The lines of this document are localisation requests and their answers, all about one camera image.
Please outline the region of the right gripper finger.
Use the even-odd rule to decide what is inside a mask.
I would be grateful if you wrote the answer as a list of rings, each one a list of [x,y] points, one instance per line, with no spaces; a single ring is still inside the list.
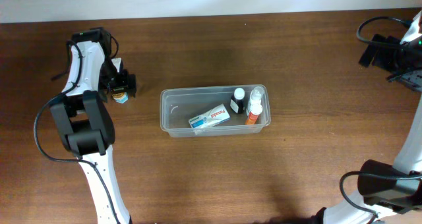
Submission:
[[[392,43],[394,45],[399,44],[399,39],[392,36],[384,37],[380,34],[375,34],[372,40],[381,43]],[[395,51],[395,49],[391,48],[368,45],[358,63],[363,67],[372,65],[380,68],[394,68]]]
[[[388,82],[399,82],[406,88],[415,92],[421,92],[421,69],[415,69],[403,74],[392,74],[387,78]]]

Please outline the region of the small jar gold lid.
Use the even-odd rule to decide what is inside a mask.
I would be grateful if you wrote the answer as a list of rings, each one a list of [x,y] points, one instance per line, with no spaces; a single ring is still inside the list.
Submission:
[[[129,96],[127,92],[121,92],[118,94],[112,94],[112,98],[117,102],[117,103],[125,103],[126,101],[128,101]]]

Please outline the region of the white Panadol box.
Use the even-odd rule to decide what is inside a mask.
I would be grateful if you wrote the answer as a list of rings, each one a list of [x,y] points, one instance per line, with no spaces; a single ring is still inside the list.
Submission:
[[[230,115],[224,104],[189,119],[191,128],[208,128],[230,120]]]

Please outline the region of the dark syrup bottle white cap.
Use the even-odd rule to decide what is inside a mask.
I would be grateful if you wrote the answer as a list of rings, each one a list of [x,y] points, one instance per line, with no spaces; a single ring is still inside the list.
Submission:
[[[236,114],[242,114],[244,112],[244,98],[245,98],[245,91],[242,88],[236,88],[231,100],[230,100],[230,107]]]

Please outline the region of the white lotion bottle clear cap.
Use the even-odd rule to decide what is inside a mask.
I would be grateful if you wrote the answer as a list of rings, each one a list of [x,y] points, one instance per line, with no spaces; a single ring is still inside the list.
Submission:
[[[264,88],[262,86],[255,87],[249,96],[247,103],[246,114],[249,115],[251,106],[254,104],[261,104],[262,97],[264,95]]]

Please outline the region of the orange tube white cap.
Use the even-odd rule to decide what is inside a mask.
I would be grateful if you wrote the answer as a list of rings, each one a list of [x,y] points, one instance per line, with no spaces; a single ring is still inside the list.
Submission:
[[[245,122],[246,125],[254,125],[262,113],[263,108],[259,103],[254,103],[250,106],[249,115]]]

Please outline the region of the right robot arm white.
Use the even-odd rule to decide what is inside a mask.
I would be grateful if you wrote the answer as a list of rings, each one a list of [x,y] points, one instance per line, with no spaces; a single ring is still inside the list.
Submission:
[[[400,38],[375,34],[363,37],[364,27],[388,20],[406,27]],[[367,48],[359,64],[388,73],[387,82],[397,82],[421,93],[421,14],[411,20],[376,16],[361,23],[357,39]],[[311,223],[380,223],[385,217],[421,211],[421,107],[415,110],[409,133],[391,164],[368,159],[339,181],[343,200],[322,208]]]

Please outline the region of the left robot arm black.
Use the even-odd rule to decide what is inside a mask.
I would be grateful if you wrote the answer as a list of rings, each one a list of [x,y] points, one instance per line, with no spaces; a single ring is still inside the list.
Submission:
[[[117,57],[119,44],[105,28],[72,35],[67,83],[47,103],[64,148],[86,176],[98,223],[131,223],[115,170],[115,128],[105,102],[110,94],[124,103],[136,96],[136,76]]]

